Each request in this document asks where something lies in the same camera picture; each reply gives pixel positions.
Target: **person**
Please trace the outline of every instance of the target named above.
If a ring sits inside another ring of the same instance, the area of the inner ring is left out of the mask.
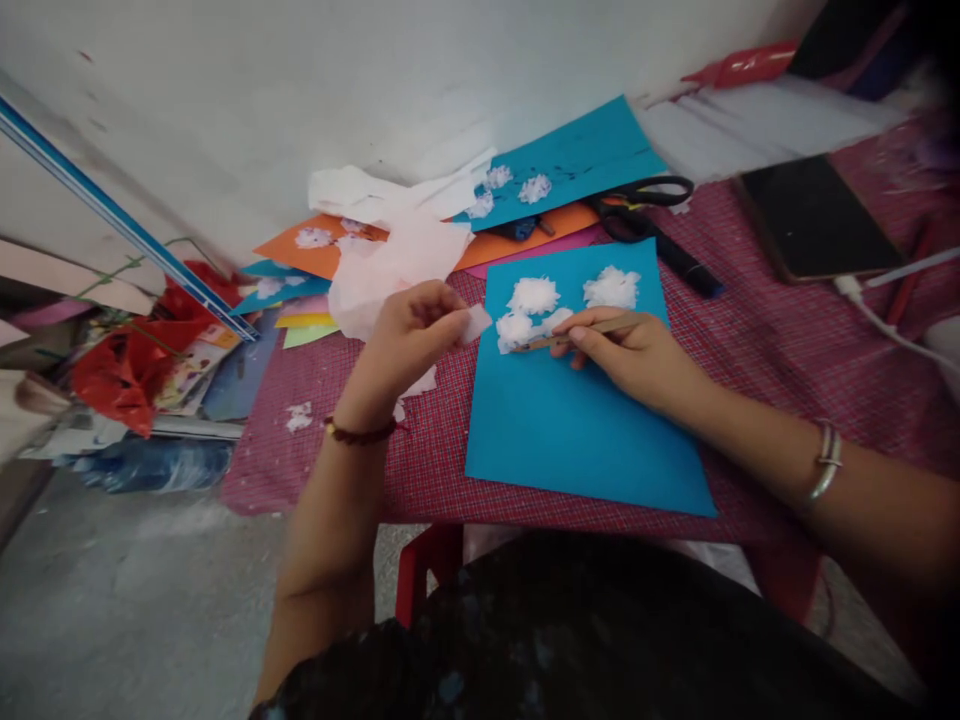
[[[825,428],[725,389],[652,316],[609,336],[597,307],[556,328],[573,371],[725,454],[841,564],[945,606],[960,485],[851,443],[822,495]],[[408,630],[374,626],[373,548],[397,398],[468,323],[442,282],[391,296],[290,519],[252,717],[905,717],[918,711],[711,568],[641,540],[529,532],[465,566]],[[559,448],[557,452],[576,452]]]

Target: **charging cable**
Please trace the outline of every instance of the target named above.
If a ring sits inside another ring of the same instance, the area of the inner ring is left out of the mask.
[[[917,345],[916,343],[910,342],[905,337],[900,335],[895,327],[892,325],[887,325],[877,316],[875,312],[873,312],[873,310],[868,308],[866,303],[863,302],[863,287],[860,285],[860,281],[853,277],[853,275],[841,275],[838,278],[834,278],[833,284],[837,288],[837,292],[853,303],[854,307],[863,313],[864,317],[866,317],[867,320],[869,320],[870,323],[877,328],[877,330],[893,340],[895,343],[897,343],[897,345],[905,347],[907,350],[912,350],[918,355],[923,355],[925,358],[933,360],[941,367],[950,370],[957,377],[960,377],[960,365],[957,365],[949,358],[945,358],[943,355],[939,355],[932,350],[928,350],[922,345]]]

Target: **silver bangle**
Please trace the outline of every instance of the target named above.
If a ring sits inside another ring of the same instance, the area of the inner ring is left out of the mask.
[[[823,428],[823,445],[820,448],[820,457],[817,458],[819,465],[826,465],[823,475],[820,476],[820,482],[807,497],[803,503],[803,512],[809,512],[813,505],[829,489],[833,483],[833,478],[837,475],[837,470],[843,467],[840,462],[840,450],[843,447],[843,440],[840,433],[827,420],[818,420]]]

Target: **table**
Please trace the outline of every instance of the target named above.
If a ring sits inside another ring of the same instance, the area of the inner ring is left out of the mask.
[[[833,160],[890,237],[908,243],[919,218],[950,200],[935,191],[891,193],[888,168],[879,162],[885,152],[874,139]],[[800,416],[830,418],[844,437],[867,447],[960,475],[960,412],[933,363],[880,336],[831,285],[779,283],[729,182],[699,188],[688,214],[663,211],[656,220],[727,285],[722,298],[703,301],[661,267],[674,333],[715,380]],[[956,280],[950,265],[924,274],[901,325],[905,336],[917,339],[935,320],[960,312]],[[449,282],[468,303],[482,301],[482,281],[455,273]],[[868,291],[867,303],[882,312],[891,292]],[[224,479],[222,500],[231,509],[253,515],[293,508],[313,466],[322,418],[360,348],[338,333],[273,353]],[[476,355],[473,347],[445,358],[439,388],[406,401],[405,430],[394,435],[387,461],[385,521],[499,523],[757,546],[800,537],[780,506],[706,447],[701,455],[720,512],[715,520],[464,477]],[[312,425],[289,432],[287,408],[308,401]]]

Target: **smartphone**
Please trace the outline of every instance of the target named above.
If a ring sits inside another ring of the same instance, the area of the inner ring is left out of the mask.
[[[903,264],[826,155],[744,173],[736,185],[784,282],[869,275]]]

